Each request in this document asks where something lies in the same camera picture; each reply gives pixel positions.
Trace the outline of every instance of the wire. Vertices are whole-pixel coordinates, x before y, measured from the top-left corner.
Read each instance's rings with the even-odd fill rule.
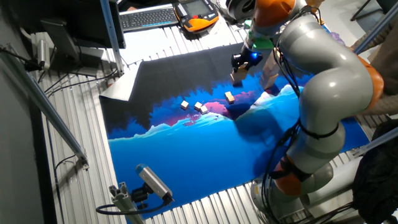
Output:
[[[58,168],[58,166],[61,165],[61,163],[63,163],[65,160],[70,159],[70,158],[73,158],[73,157],[75,157],[75,156],[76,156],[76,154],[74,154],[73,156],[70,156],[70,157],[67,157],[67,158],[62,159],[62,160],[55,166],[54,171],[56,171],[57,168]]]
[[[53,88],[56,84],[58,84],[61,80],[63,80],[67,76],[68,76],[68,74],[64,75],[62,78],[60,78],[58,81],[56,81],[52,86],[50,86],[48,89],[46,89],[44,91],[44,93],[47,93],[51,88]]]
[[[54,48],[52,49],[52,53],[51,53],[51,56],[50,56],[50,63],[51,63],[51,60],[52,60],[52,58],[53,58],[53,56],[54,56],[54,53],[55,53],[55,46],[54,46]],[[39,79],[37,80],[37,83],[40,83],[40,81],[42,81],[42,79],[44,78],[45,73],[46,73],[46,70],[44,70],[44,71],[42,72],[42,74],[40,75]]]
[[[159,207],[156,207],[156,208],[141,210],[141,211],[130,211],[130,212],[104,211],[104,210],[102,210],[103,208],[112,208],[112,207],[115,207],[115,205],[102,205],[102,206],[99,206],[98,208],[96,208],[95,211],[100,214],[103,214],[103,215],[139,215],[139,214],[145,214],[145,213],[150,213],[150,212],[156,212],[156,211],[160,210],[161,208],[165,207],[166,205],[167,205],[167,203],[163,202]]]
[[[14,56],[14,57],[17,57],[17,58],[23,60],[24,62],[29,63],[29,64],[31,64],[31,65],[33,65],[33,66],[35,66],[35,67],[41,67],[41,65],[39,65],[39,64],[37,64],[37,63],[34,63],[34,62],[30,61],[30,60],[27,60],[26,58],[21,57],[21,56],[19,56],[19,55],[16,55],[16,54],[12,53],[11,51],[6,50],[5,48],[1,48],[1,47],[0,47],[0,52],[4,52],[4,53],[6,53],[6,54],[9,54],[9,55],[12,55],[12,56]]]
[[[317,8],[317,7],[312,7],[312,8],[316,9],[318,11],[318,13],[319,13],[319,21],[321,21],[322,20],[321,10],[319,10],[319,8]]]
[[[311,12],[311,15],[315,16],[315,18],[317,18],[318,23],[320,23],[318,16],[314,12]]]
[[[89,83],[89,82],[98,81],[98,80],[102,80],[102,79],[108,78],[108,77],[110,77],[111,75],[115,74],[116,71],[117,71],[117,69],[115,69],[115,71],[113,71],[113,72],[110,73],[109,75],[106,75],[106,76],[104,76],[104,77],[102,77],[102,78],[95,78],[95,79],[93,79],[93,80],[88,80],[88,81],[84,81],[84,82],[80,82],[80,83],[75,83],[75,84],[71,84],[71,85],[67,85],[67,86],[63,86],[63,87],[57,88],[56,90],[52,91],[52,92],[50,93],[50,95],[53,95],[54,93],[56,93],[56,92],[58,92],[58,91],[60,91],[60,90],[62,90],[62,89],[64,89],[64,88],[68,88],[68,87],[72,87],[72,86],[75,86],[75,85],[81,85],[81,84],[85,84],[85,83]]]

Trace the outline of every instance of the metal grating floor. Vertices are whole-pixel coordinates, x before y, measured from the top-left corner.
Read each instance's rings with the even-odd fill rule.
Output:
[[[216,45],[236,44],[242,42],[246,36],[245,30],[238,29],[236,26],[228,26],[222,17],[218,26],[219,30],[216,35],[192,34],[188,37],[189,40],[179,31],[178,27],[164,28],[162,30],[170,41],[170,47],[147,56],[143,60],[156,60],[205,50],[214,47],[215,43]],[[111,51],[108,51],[108,58],[112,60],[112,57]],[[136,72],[138,66],[139,62],[130,65],[127,72]],[[106,69],[109,68],[103,65],[102,71],[98,72],[98,77],[104,77]],[[46,90],[55,84],[50,88],[50,90],[54,90],[60,86],[94,79],[69,74],[60,83],[56,83],[63,76],[64,74],[51,73],[43,79],[40,85]],[[55,190],[54,173],[50,170],[59,223],[126,223],[124,217],[105,216],[95,212],[97,206],[111,203],[108,187],[118,184],[98,99],[105,89],[105,82],[90,82],[66,88],[49,97],[79,144],[84,147],[90,165],[88,170],[83,170],[79,167],[79,163],[76,163],[75,158],[60,165],[57,169],[60,201],[58,201]],[[45,116],[42,116],[47,153],[49,158],[52,158],[49,160],[49,164],[52,167],[62,159],[72,156],[73,152],[52,125],[47,125]],[[385,116],[358,116],[358,121],[369,138],[376,125],[385,120]],[[349,160],[349,153],[344,153],[334,160],[334,165],[340,166]],[[248,183],[157,215],[147,219],[146,223],[261,223],[256,213],[257,210],[250,199],[250,183]]]

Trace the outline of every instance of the wooden block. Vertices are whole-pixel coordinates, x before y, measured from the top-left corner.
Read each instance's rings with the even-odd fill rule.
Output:
[[[195,103],[195,110],[200,111],[201,108],[201,103],[197,102]]]
[[[238,84],[239,82],[241,82],[241,80],[236,80],[233,76],[232,76],[232,74],[229,74],[229,80],[231,81],[231,84],[232,85],[236,85],[236,84]]]
[[[200,112],[201,112],[202,114],[207,114],[207,113],[209,113],[209,111],[208,111],[208,109],[207,109],[206,106],[201,106],[201,107],[200,107]]]
[[[243,65],[239,66],[236,72],[232,70],[230,77],[232,85],[238,84],[247,77],[248,71],[245,69],[247,65],[248,63],[245,62]]]
[[[181,103],[181,108],[184,109],[184,110],[186,110],[186,109],[188,108],[188,105],[189,105],[189,103],[186,102],[186,101],[184,100],[184,101],[182,101],[182,103]]]
[[[276,67],[278,67],[278,69],[279,69],[278,63],[276,63],[275,58],[274,58],[274,50],[269,54],[269,56],[268,56],[268,58],[267,58],[267,61],[266,61],[266,65],[267,65],[271,70],[276,69]],[[276,52],[276,54],[277,54],[276,57],[279,58],[279,57],[280,57],[280,54],[279,54],[278,51]]]
[[[275,83],[276,78],[278,78],[278,74],[273,75],[271,77],[261,77],[260,78],[260,85],[263,90],[266,90],[272,87]]]
[[[229,104],[233,104],[234,102],[235,102],[235,98],[234,98],[234,96],[232,95],[232,93],[229,91],[229,92],[226,92],[225,94],[224,94],[224,96],[225,96],[225,99],[226,99],[226,101],[229,103]]]
[[[244,80],[248,75],[248,71],[245,68],[238,68],[236,72],[232,71],[232,75],[235,79]]]
[[[265,75],[267,77],[274,76],[279,73],[279,66],[276,66],[274,68],[271,68],[267,64],[264,65],[262,68],[262,75]]]

